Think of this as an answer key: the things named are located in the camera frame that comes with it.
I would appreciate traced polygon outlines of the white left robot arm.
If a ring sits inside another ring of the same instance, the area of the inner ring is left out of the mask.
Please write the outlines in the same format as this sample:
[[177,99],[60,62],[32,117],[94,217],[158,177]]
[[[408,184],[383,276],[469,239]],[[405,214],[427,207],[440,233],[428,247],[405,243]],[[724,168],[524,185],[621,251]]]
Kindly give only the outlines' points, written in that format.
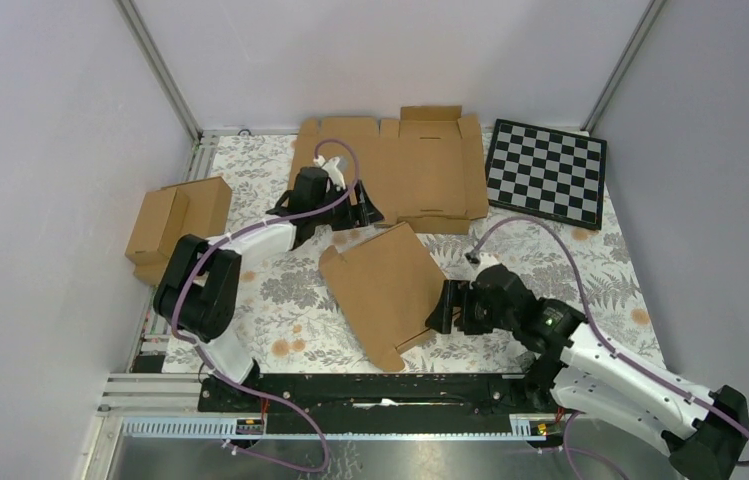
[[256,225],[211,238],[183,235],[152,308],[216,376],[226,378],[222,398],[235,410],[249,410],[260,397],[258,381],[249,377],[256,362],[231,325],[243,271],[300,247],[319,226],[344,231],[383,218],[361,181],[346,181],[333,164],[304,167]]

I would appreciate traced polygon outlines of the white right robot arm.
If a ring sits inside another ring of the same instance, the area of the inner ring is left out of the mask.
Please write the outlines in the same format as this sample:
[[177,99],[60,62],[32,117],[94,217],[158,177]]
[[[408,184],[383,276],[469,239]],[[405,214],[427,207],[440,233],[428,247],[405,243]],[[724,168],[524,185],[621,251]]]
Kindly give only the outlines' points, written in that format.
[[472,281],[444,281],[426,325],[440,334],[511,333],[536,355],[524,377],[529,407],[558,405],[609,423],[664,454],[687,479],[727,479],[740,464],[749,428],[741,392],[712,391],[611,346],[583,312],[535,296],[501,264]]

